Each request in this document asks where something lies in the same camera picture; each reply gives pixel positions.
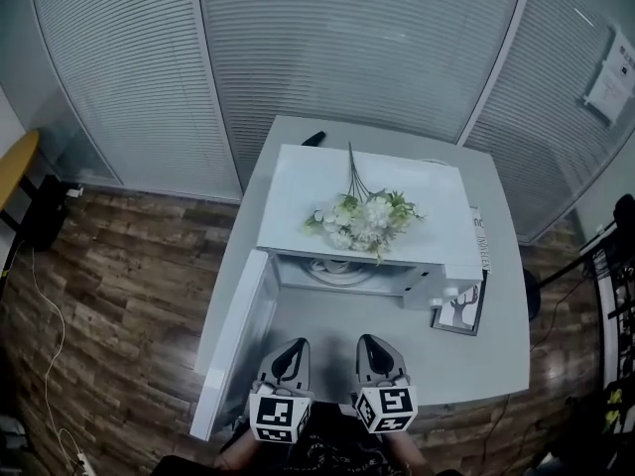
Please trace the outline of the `black yellow patterned item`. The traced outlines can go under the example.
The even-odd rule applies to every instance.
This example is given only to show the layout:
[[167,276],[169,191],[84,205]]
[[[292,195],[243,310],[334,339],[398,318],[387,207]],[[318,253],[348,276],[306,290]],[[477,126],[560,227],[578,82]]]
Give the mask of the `black yellow patterned item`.
[[614,430],[616,423],[620,419],[622,408],[622,389],[611,388],[606,389],[606,402],[604,408],[604,427],[603,434],[610,433]]

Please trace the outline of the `black bin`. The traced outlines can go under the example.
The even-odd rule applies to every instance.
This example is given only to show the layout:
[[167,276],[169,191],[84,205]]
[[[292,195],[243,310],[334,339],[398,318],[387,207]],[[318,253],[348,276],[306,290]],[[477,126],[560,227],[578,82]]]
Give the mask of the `black bin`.
[[57,239],[67,214],[65,199],[65,184],[46,175],[32,202],[32,245],[36,251],[48,250]]

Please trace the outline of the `white enamel cup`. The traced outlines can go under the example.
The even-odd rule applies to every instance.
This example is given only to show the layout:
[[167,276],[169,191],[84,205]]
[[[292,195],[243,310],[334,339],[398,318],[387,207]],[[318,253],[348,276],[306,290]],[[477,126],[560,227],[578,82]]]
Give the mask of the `white enamel cup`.
[[339,275],[344,274],[349,269],[349,261],[341,260],[319,260],[315,259],[311,261],[310,267],[315,272],[325,272],[329,274]]

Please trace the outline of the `white microwave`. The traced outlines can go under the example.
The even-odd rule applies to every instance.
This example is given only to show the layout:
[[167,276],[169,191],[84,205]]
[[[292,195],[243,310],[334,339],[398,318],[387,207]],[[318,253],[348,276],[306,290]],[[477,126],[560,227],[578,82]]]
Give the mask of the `white microwave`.
[[[482,280],[470,206],[457,168],[353,151],[372,191],[402,192],[426,216],[398,236],[378,265],[367,254],[337,250],[303,229],[315,209],[348,190],[348,151],[285,145],[267,194],[257,248],[273,261],[282,284],[317,291],[395,298],[431,314]],[[346,273],[315,272],[312,260],[349,261]]]

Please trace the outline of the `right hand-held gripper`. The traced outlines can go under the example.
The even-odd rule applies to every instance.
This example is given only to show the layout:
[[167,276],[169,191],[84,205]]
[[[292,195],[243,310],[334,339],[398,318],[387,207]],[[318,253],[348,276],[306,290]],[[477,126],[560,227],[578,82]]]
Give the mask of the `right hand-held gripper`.
[[360,383],[395,378],[362,387],[354,409],[369,433],[405,431],[417,416],[417,390],[410,384],[402,354],[384,339],[360,336],[356,346],[356,374]]

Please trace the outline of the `white table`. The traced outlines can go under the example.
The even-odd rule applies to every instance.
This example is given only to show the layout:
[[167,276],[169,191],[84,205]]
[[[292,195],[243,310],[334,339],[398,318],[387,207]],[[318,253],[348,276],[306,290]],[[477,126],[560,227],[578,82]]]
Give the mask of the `white table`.
[[[317,291],[281,283],[257,237],[280,149],[325,132],[331,148],[416,159],[459,169],[468,202],[484,219],[488,256],[484,306],[474,335],[433,328],[428,312],[393,297]],[[529,386],[529,321],[520,253],[492,158],[441,141],[372,127],[277,116],[244,194],[218,273],[195,360],[204,383],[190,432],[208,439],[239,417],[264,356],[304,337],[310,388],[346,405],[356,384],[355,352],[365,333],[400,351],[422,406],[503,396]]]

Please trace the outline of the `person's left forearm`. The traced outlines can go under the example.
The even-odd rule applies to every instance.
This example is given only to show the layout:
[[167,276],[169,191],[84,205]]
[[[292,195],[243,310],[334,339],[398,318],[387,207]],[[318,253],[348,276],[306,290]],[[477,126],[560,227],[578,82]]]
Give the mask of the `person's left forearm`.
[[242,471],[246,469],[259,449],[259,441],[250,428],[226,448],[223,448],[214,460],[213,467],[221,471]]

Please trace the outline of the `yellow round table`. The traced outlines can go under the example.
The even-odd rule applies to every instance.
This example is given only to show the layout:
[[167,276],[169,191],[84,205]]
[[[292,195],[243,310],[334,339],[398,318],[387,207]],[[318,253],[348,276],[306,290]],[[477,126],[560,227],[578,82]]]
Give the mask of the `yellow round table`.
[[38,190],[27,178],[27,172],[38,152],[39,141],[39,131],[29,131],[0,158],[0,220],[16,233],[21,225],[6,211],[6,205],[18,187],[32,200],[36,199]]

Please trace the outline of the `black picture frame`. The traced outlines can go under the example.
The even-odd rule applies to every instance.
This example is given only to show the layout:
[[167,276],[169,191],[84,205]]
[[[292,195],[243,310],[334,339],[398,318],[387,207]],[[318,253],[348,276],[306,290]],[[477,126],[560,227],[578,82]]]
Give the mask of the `black picture frame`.
[[491,275],[489,245],[483,218],[478,207],[471,207],[476,243],[481,257],[482,280],[459,297],[435,310],[432,328],[462,335],[476,336],[485,299],[487,280]]

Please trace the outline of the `white artificial flower bouquet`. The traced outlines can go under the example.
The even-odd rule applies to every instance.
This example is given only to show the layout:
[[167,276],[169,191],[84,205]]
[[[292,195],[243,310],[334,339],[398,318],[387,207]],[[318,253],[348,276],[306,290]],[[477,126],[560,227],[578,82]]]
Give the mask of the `white artificial flower bouquet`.
[[348,190],[335,201],[314,210],[303,229],[324,238],[337,250],[356,251],[375,258],[378,265],[396,238],[426,216],[402,192],[370,190],[362,181],[352,150],[348,151]]

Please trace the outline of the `white metal rack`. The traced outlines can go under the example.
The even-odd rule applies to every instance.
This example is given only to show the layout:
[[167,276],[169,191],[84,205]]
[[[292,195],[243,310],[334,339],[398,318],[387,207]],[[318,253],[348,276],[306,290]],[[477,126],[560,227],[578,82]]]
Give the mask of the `white metal rack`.
[[635,263],[619,263],[601,250],[594,256],[601,325],[602,381],[635,374]]

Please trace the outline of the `small white wall notice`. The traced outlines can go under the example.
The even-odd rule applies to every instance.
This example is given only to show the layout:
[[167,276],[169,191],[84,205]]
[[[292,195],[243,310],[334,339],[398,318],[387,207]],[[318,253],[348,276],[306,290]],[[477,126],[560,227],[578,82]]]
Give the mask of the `small white wall notice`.
[[619,76],[627,77],[635,71],[635,48],[619,27],[614,29],[613,41],[606,57],[608,66]]

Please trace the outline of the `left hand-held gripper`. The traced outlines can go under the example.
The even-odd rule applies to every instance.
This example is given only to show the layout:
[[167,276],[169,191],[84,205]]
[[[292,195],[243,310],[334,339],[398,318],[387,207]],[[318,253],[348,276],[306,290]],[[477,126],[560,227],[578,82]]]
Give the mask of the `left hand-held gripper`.
[[249,419],[254,437],[262,442],[297,443],[307,426],[314,401],[309,396],[273,385],[292,390],[309,389],[309,342],[300,337],[274,349],[262,360],[258,378],[263,382],[249,395]]

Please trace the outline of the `large white wall notice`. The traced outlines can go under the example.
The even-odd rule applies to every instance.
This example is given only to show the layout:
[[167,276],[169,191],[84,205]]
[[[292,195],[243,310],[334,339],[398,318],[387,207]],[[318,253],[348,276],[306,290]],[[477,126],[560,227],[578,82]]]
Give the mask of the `large white wall notice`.
[[613,126],[631,96],[631,92],[603,64],[590,92],[582,97],[582,101],[585,106],[592,107],[610,126]]

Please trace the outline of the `person's right forearm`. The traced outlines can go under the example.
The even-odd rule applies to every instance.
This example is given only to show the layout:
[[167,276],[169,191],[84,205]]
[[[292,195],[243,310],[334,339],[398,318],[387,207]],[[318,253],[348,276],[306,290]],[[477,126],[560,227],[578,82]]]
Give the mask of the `person's right forearm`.
[[382,440],[405,473],[409,476],[429,476],[427,460],[406,431],[383,433]]

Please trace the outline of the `person's black clothing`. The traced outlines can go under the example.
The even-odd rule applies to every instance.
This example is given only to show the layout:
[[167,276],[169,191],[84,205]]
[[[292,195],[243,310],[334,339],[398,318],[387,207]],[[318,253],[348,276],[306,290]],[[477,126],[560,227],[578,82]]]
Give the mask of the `person's black clothing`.
[[[240,422],[220,452],[247,428],[248,421]],[[382,434],[367,432],[359,419],[343,414],[340,407],[319,402],[313,404],[297,443],[259,441],[256,455],[242,471],[215,469],[214,460],[203,465],[169,455],[150,476],[409,476],[393,458]]]

